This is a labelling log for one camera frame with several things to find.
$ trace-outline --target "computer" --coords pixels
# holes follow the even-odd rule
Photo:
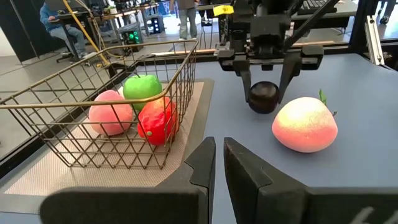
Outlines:
[[[53,11],[67,8],[62,0],[45,0],[45,3],[47,3],[48,7]],[[67,3],[72,9],[82,7],[81,4],[79,4],[76,0],[67,0]]]

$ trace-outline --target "person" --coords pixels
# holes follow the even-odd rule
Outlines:
[[[197,16],[197,5],[198,0],[177,0],[178,13],[180,16],[180,40],[188,39],[188,26],[187,18],[190,23],[190,34],[191,38],[196,40],[198,31],[197,24],[195,23],[195,18]],[[170,8],[174,8],[174,0],[170,0]]]
[[[210,0],[202,0],[201,3],[203,5],[209,5],[209,4],[211,4],[211,1]],[[199,15],[200,15],[200,20],[202,22],[206,21],[205,14],[206,14],[207,20],[214,18],[214,12],[212,9],[201,10],[201,11],[199,11]]]
[[[43,6],[40,8],[40,21],[45,26],[45,30],[52,37],[57,37],[57,38],[65,41],[68,48],[70,50],[72,50],[72,48],[70,47],[68,38],[67,38],[67,34],[63,30],[62,25],[61,24],[53,24],[50,22],[50,21],[54,21],[54,20],[58,19],[57,15],[58,15],[58,13],[55,11],[51,11],[46,3],[44,3]],[[76,47],[76,51],[78,54],[77,56],[79,58],[86,56],[87,53],[86,53],[86,49],[85,49],[85,39],[84,39],[83,33],[80,30],[78,30],[77,28],[71,27],[69,25],[67,25],[67,30],[70,35],[76,37],[76,39],[77,39],[77,43],[78,43],[77,47]]]
[[[387,1],[386,11],[384,12],[383,17],[380,19],[381,24],[387,24],[389,22],[395,6],[396,6],[396,0]]]

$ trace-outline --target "beige mat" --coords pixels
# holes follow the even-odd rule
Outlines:
[[[67,187],[156,186],[181,164],[203,85],[203,82],[195,82],[187,112],[163,169],[69,168],[53,152],[49,152],[10,186],[5,194],[46,196]]]

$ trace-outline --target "desk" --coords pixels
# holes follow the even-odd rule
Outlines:
[[[272,72],[252,67],[252,82],[279,83],[281,66]],[[281,106],[271,114],[257,114],[244,101],[242,81],[234,72],[224,72],[218,62],[196,64],[195,78],[215,81],[204,137],[214,136],[216,180],[213,223],[236,223],[225,181],[223,139],[232,137],[282,172],[310,187],[398,187],[392,172],[398,169],[398,73],[375,66],[356,54],[326,55],[319,70],[302,71],[290,83],[282,104],[301,96],[318,97],[321,88],[328,107],[337,111],[339,128],[335,142],[324,151],[301,154],[286,149],[272,135],[271,124]],[[35,155],[3,178],[0,199],[15,174],[35,159]],[[3,205],[30,205],[24,195]],[[0,214],[0,223],[39,224],[37,215]]]
[[[335,28],[335,27],[347,27],[348,20],[351,16],[356,15],[358,5],[352,0],[344,0],[344,3],[338,3],[335,5],[337,11],[334,13],[326,13],[322,19],[320,19],[314,28]],[[294,28],[299,28],[311,15],[297,15],[292,16],[294,21]]]
[[[77,13],[75,13],[77,18],[79,18],[79,20],[83,21],[85,24],[88,23],[87,14],[88,14],[87,12],[77,12]],[[73,53],[72,60],[74,62],[78,62],[80,59],[79,59],[79,56],[78,56],[77,51],[76,51],[75,43],[73,42],[73,37],[68,33],[68,30],[67,30],[67,25],[68,24],[73,24],[75,22],[76,21],[73,19],[71,14],[58,15],[58,19],[57,20],[50,21],[50,23],[52,23],[52,24],[61,24],[62,25],[63,31],[65,31],[65,33],[67,35],[67,38],[68,38],[68,41],[69,41],[69,45],[70,45],[70,48],[71,48],[70,50]]]
[[[146,10],[146,9],[149,9],[149,8],[157,7],[157,6],[159,6],[159,3],[151,4],[151,5],[146,4],[146,5],[144,5],[144,6],[137,6],[137,7],[134,7],[134,8],[132,8],[132,9],[129,9],[129,10],[127,10],[127,11],[120,12],[120,13],[117,13],[117,14],[110,14],[110,15],[105,15],[105,16],[101,16],[101,17],[100,17],[100,16],[96,16],[96,17],[94,17],[94,19],[97,20],[97,21],[111,20],[111,21],[112,21],[113,29],[114,29],[114,31],[115,31],[115,34],[116,34],[116,36],[118,36],[118,31],[117,31],[116,24],[114,23],[114,19],[116,19],[116,18],[118,19],[118,23],[119,23],[118,25],[119,25],[119,27],[121,27],[122,25],[121,25],[121,23],[120,23],[120,21],[119,21],[119,18],[120,18],[120,17],[128,16],[128,15],[131,15],[131,14],[135,14],[135,15],[136,15],[136,20],[137,20],[137,22],[139,22],[139,21],[138,21],[138,18],[137,18],[137,13],[138,13],[139,11],[141,11],[142,20],[143,20],[144,27],[145,27],[145,33],[146,33],[146,35],[148,36],[148,35],[149,35],[149,28],[148,28],[148,24],[147,24],[147,17],[146,17],[145,10]],[[120,37],[117,37],[117,38],[118,38],[118,42],[119,42],[120,45],[121,45]]]

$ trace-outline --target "metal wire basket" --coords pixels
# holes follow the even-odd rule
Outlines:
[[[173,148],[178,131],[193,93],[196,47],[192,40],[127,45],[104,49],[96,55],[73,64],[33,85],[1,100],[0,109],[8,110],[29,136],[38,135],[68,167],[155,167],[163,168]],[[132,51],[137,46],[172,46],[174,51],[137,57],[132,54],[116,62],[103,61],[110,50]],[[86,67],[88,61],[99,61]],[[156,75],[162,82],[162,93],[140,100],[94,101],[106,90],[122,93],[124,81],[134,75]],[[134,104],[163,101],[164,142],[152,145]],[[131,105],[133,118],[122,121],[117,105]],[[92,106],[112,109],[116,121],[91,122]],[[98,134],[93,125],[100,126]],[[106,125],[119,125],[123,133],[110,136]]]

